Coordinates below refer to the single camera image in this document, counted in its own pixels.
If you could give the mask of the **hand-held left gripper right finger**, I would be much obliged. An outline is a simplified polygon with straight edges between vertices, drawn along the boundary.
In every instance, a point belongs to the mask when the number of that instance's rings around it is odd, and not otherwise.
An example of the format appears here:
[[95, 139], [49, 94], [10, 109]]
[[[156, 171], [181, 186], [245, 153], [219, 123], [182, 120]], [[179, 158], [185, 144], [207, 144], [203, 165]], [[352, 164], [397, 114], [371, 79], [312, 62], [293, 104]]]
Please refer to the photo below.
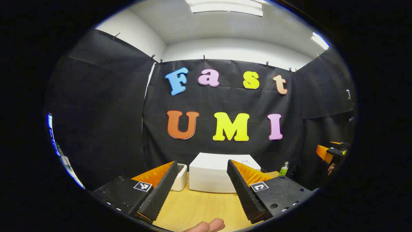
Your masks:
[[311, 191], [287, 176], [266, 173], [235, 160], [228, 160], [227, 174], [251, 223], [277, 220], [311, 199]]

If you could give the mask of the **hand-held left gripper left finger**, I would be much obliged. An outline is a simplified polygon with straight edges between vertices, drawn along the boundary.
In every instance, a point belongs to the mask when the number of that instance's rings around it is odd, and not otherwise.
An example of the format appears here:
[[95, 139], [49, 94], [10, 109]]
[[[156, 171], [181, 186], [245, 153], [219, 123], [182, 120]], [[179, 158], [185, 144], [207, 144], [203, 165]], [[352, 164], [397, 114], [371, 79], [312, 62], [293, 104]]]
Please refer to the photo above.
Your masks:
[[133, 178], [118, 176], [92, 196], [126, 216], [155, 221], [177, 175], [178, 164], [172, 161]]

